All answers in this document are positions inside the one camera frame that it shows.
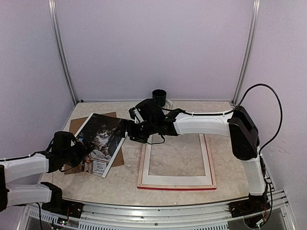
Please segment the cat photo print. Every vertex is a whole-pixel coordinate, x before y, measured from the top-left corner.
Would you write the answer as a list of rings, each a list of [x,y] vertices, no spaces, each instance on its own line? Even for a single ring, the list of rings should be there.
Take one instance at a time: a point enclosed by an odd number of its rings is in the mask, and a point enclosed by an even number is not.
[[[91,113],[74,134],[77,140],[89,142],[91,152],[75,168],[105,178],[125,138],[117,135],[118,117]]]

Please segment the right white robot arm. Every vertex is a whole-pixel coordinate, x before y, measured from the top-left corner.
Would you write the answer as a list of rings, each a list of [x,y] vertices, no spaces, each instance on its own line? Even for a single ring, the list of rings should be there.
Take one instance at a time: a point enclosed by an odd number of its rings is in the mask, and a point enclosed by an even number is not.
[[[244,167],[249,195],[248,212],[255,213],[268,203],[265,164],[260,153],[259,131],[244,107],[216,113],[187,112],[180,108],[159,107],[154,99],[145,99],[129,110],[130,119],[121,122],[123,132],[132,141],[147,143],[150,135],[179,136],[209,134],[229,137],[233,155]]]

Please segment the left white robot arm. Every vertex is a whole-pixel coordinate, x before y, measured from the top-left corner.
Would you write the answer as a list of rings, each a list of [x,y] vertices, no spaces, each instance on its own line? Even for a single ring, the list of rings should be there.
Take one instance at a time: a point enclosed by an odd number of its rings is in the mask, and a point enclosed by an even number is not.
[[[91,145],[77,139],[71,132],[58,131],[48,147],[26,156],[0,161],[0,209],[39,203],[43,207],[62,213],[67,202],[62,190],[48,182],[16,184],[27,177],[59,171],[64,165],[77,167],[90,153]]]

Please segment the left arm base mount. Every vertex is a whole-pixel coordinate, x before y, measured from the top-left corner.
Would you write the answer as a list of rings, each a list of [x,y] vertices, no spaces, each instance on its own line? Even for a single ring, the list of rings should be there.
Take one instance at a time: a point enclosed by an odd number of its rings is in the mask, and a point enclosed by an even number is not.
[[[51,213],[60,214],[68,218],[80,218],[83,212],[84,204],[63,199],[59,204],[52,204],[51,202],[43,203],[42,209]]]

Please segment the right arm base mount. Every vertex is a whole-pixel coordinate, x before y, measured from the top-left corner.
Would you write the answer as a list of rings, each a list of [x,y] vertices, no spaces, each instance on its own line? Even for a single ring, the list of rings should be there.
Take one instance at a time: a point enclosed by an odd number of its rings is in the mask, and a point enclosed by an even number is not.
[[[270,201],[267,192],[261,196],[248,195],[248,199],[231,202],[229,210],[232,218],[243,217],[244,224],[249,229],[260,229],[272,213],[272,193]]]

